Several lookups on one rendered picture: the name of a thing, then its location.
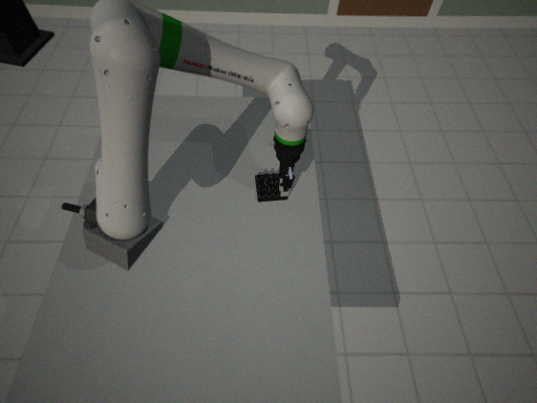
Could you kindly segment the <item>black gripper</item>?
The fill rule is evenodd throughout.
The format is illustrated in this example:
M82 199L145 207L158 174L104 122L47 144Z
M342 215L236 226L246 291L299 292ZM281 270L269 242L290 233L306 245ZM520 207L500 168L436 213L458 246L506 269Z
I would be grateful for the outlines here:
M299 161L300 155L295 158L285 158L280 156L276 152L276 157L280 161L280 185L279 185L279 191L281 191L281 197L285 197L289 195L289 190L291 189L293 180L295 179L293 172L294 164Z

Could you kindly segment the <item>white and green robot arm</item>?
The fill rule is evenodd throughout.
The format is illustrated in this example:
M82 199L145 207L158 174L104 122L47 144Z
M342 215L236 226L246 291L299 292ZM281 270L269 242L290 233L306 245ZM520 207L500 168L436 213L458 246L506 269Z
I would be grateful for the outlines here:
M275 122L268 145L285 158L303 153L313 104L290 62L237 48L133 0L99 0L90 24L101 128L97 197L89 205L62 204L85 217L84 228L98 227L114 241L148 229L148 144L160 67L267 95Z

